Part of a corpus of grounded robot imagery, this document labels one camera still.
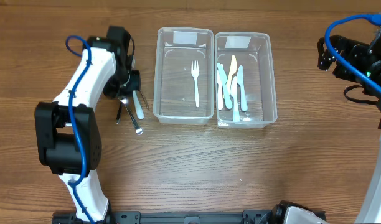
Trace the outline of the light blue plastic fork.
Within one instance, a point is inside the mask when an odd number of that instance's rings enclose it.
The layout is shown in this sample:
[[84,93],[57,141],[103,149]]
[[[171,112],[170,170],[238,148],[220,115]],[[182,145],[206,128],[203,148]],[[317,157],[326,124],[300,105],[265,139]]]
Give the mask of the light blue plastic fork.
[[141,107],[141,103],[139,102],[139,98],[138,98],[136,90],[133,91],[133,101],[134,101],[134,107],[135,107],[135,111],[136,111],[136,115],[138,119],[140,120],[144,119],[144,112]]

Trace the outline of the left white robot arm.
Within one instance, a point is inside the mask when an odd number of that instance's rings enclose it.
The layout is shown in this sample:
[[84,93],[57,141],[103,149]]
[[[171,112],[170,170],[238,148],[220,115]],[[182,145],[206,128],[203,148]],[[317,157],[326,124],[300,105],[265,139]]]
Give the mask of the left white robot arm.
[[95,117],[101,95],[119,101],[131,114],[136,134],[143,133],[137,119],[143,119],[137,94],[141,79],[135,69],[135,43],[120,26],[109,26],[105,37],[78,39],[82,51],[79,66],[62,92],[51,102],[40,102],[34,112],[40,163],[50,168],[67,186],[76,211],[55,214],[52,223],[116,223],[111,203],[104,195],[98,173],[102,142]]

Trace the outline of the white plastic fork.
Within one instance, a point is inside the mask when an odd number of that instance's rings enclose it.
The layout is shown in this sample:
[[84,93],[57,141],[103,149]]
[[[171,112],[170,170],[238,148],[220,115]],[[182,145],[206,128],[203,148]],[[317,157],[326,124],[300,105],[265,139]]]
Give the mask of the white plastic fork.
[[199,62],[197,60],[193,60],[191,62],[191,75],[194,79],[194,94],[195,94],[195,105],[197,108],[200,107],[200,101],[199,101],[199,88],[198,88],[198,82],[197,79],[199,77]]

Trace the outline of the yellow plastic knife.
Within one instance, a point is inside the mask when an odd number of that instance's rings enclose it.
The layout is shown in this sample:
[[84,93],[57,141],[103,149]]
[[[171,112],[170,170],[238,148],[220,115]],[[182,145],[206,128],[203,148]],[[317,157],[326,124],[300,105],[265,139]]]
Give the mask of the yellow plastic knife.
[[226,83],[228,92],[230,92],[232,77],[236,74],[236,72],[237,72],[237,59],[236,59],[236,56],[232,55],[231,62],[230,62],[230,69],[229,69],[227,83]]

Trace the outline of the cream white plastic knife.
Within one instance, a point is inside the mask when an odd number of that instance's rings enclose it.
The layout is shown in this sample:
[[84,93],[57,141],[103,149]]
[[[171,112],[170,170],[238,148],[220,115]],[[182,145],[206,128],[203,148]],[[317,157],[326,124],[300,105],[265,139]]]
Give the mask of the cream white plastic knife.
[[216,71],[218,110],[223,109],[223,90],[219,70]]

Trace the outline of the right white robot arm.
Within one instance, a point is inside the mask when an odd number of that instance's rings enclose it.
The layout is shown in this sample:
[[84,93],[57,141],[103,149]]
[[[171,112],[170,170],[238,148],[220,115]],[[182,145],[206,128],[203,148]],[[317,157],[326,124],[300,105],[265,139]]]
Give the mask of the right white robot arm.
[[[378,28],[370,43],[332,34],[335,27],[359,19]],[[329,70],[333,65],[332,74],[336,78],[352,83],[344,89],[344,97],[354,103],[374,106],[380,114],[374,171],[355,222],[381,223],[381,13],[356,14],[334,21],[318,40],[317,51],[320,70]]]

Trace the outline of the pale blue plastic knife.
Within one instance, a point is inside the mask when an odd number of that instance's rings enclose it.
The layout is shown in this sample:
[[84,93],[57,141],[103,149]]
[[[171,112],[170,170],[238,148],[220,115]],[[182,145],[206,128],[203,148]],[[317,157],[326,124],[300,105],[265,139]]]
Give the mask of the pale blue plastic knife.
[[243,79],[243,66],[240,65],[237,72],[237,83],[240,87],[240,99],[241,99],[241,110],[246,112],[248,109],[247,99],[245,94],[244,79]]

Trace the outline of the light blue serrated knife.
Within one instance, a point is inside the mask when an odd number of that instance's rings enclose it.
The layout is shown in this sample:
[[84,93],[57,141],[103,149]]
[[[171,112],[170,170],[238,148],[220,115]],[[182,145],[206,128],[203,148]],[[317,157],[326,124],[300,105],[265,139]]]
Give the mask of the light blue serrated knife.
[[230,95],[233,99],[233,120],[240,121],[240,113],[238,109],[238,96],[237,96],[237,76],[234,76],[230,86]]

